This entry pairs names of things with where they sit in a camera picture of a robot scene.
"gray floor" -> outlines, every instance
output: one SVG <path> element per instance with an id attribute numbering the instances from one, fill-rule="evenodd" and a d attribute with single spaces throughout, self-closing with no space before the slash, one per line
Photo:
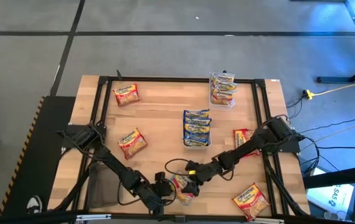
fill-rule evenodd
<path id="1" fill-rule="evenodd" d="M 0 0 L 0 30 L 69 30 L 78 0 Z M 341 3 L 288 0 L 86 0 L 78 30 L 335 31 L 355 26 Z M 48 94 L 66 37 L 0 37 L 0 203 L 40 96 Z M 227 69 L 240 78 L 277 78 L 287 102 L 319 92 L 317 76 L 355 72 L 355 37 L 76 37 L 58 94 L 75 95 L 81 75 L 206 77 Z M 355 87 L 303 103 L 294 127 L 355 118 Z M 313 139 L 349 127 L 308 132 Z M 355 128 L 320 146 L 355 146 Z M 355 167 L 355 150 L 324 149 L 338 169 Z M 315 156 L 311 147 L 304 159 Z M 333 170 L 324 160 L 320 166 Z"/>

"wooden table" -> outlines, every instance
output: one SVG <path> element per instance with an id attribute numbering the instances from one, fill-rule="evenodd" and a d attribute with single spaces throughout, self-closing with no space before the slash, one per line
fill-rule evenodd
<path id="1" fill-rule="evenodd" d="M 87 124 L 93 106 L 97 89 L 98 76 L 83 76 L 73 109 L 71 123 Z M 257 127 L 257 117 L 251 85 L 239 84 L 235 96 L 236 105 L 228 111 L 211 110 L 212 146 L 206 151 L 187 151 L 182 145 L 182 111 L 202 110 L 208 108 L 207 83 L 180 82 L 126 82 L 113 81 L 112 89 L 137 83 L 141 101 L 119 108 L 112 92 L 106 116 L 106 145 L 111 153 L 125 166 L 142 172 L 150 181 L 154 174 L 164 170 L 164 164 L 170 159 L 185 158 L 196 162 L 209 162 L 211 157 L 222 151 L 234 149 L 233 129 Z M 268 101 L 272 116 L 286 114 L 285 101 L 279 80 L 265 80 Z M 105 85 L 97 118 L 100 117 Z M 265 113 L 261 103 L 262 119 Z M 117 141 L 130 131 L 138 128 L 148 142 L 143 149 L 130 160 L 124 158 Z M 73 149 L 60 161 L 55 177 L 49 207 L 56 207 L 74 186 L 78 176 L 81 154 Z M 291 193 L 300 207 L 309 213 L 308 201 L 298 159 L 290 153 L 280 153 L 280 164 L 283 172 L 285 187 Z M 184 163 L 171 163 L 171 170 L 184 170 Z M 206 182 L 201 187 L 200 196 L 195 198 L 190 206 L 182 205 L 178 200 L 165 207 L 165 214 L 184 215 L 225 215 L 243 216 L 242 211 L 233 203 L 232 198 L 243 192 L 251 184 L 256 183 L 267 195 L 267 185 L 261 156 L 243 158 L 234 170 L 234 178 L 226 182 L 219 176 Z M 282 212 L 280 196 L 274 186 L 277 210 Z M 79 208 L 83 208 L 86 185 L 82 187 Z M 123 201 L 133 200 L 124 189 Z M 110 213 L 143 213 L 148 209 L 142 203 L 129 206 L 115 205 L 112 207 L 91 209 L 91 212 Z M 261 212 L 260 216 L 269 217 L 270 208 Z"/>

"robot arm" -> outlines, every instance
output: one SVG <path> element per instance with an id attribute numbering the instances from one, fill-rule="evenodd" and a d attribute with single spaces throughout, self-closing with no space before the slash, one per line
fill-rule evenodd
<path id="1" fill-rule="evenodd" d="M 110 168 L 120 179 L 120 184 L 133 197 L 138 196 L 153 215 L 162 215 L 163 207 L 170 204 L 168 203 L 170 200 L 162 199 L 162 197 L 169 196 L 173 192 L 169 182 L 165 181 L 165 173 L 157 173 L 155 184 L 150 184 L 140 171 L 126 167 L 110 153 L 110 150 L 104 145 L 104 136 L 96 126 L 89 124 L 80 133 L 74 136 L 67 136 L 63 133 L 63 137 L 69 139 L 84 156 L 90 156 L 95 161 L 101 161 Z M 88 152 L 87 149 L 89 148 L 94 148 L 94 153 Z M 88 172 L 87 175 L 83 175 L 77 181 L 77 185 L 82 185 L 87 177 Z M 73 195 L 76 194 L 72 192 L 72 195 L 69 194 L 63 201 L 62 205 L 64 206 L 59 208 L 66 208 L 65 205 L 68 207 Z"/>
<path id="2" fill-rule="evenodd" d="M 224 176 L 232 172 L 234 166 L 239 163 L 240 159 L 256 149 L 260 149 L 268 154 L 273 154 L 284 147 L 290 147 L 293 144 L 298 145 L 305 137 L 291 130 L 281 118 L 271 118 L 259 127 L 249 141 L 238 147 L 237 149 L 225 151 L 214 156 L 211 162 L 207 164 L 199 164 L 194 161 L 189 161 L 186 164 L 185 170 L 189 172 L 189 178 L 192 180 L 182 190 L 184 193 L 192 193 L 195 196 L 199 195 L 199 186 L 204 182 L 210 181 L 213 176 Z M 292 199 L 284 185 L 280 182 L 275 174 L 272 165 L 267 157 L 264 160 L 266 164 L 266 172 L 268 172 L 286 198 L 290 208 L 295 215 L 306 215 L 304 211 Z"/>

